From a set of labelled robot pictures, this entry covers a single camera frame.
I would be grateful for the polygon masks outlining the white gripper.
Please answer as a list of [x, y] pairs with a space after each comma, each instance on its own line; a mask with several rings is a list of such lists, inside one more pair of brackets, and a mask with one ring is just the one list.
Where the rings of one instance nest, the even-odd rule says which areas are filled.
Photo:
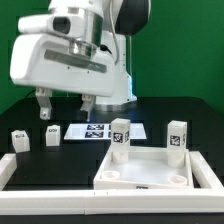
[[109, 97], [115, 86], [113, 56], [100, 50], [102, 17], [34, 15], [20, 18], [18, 29], [10, 77], [17, 85], [37, 87], [40, 118], [51, 118], [51, 90], [57, 90], [86, 94], [80, 110], [90, 120], [94, 96]]

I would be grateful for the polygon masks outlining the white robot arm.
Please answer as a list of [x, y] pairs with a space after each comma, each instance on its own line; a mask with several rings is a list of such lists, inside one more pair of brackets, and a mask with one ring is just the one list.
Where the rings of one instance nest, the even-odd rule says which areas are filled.
[[50, 0], [46, 14], [19, 19], [10, 77], [32, 86], [40, 117], [51, 117], [53, 91], [78, 93], [81, 110], [121, 110], [134, 102], [126, 38], [148, 22], [150, 0]]

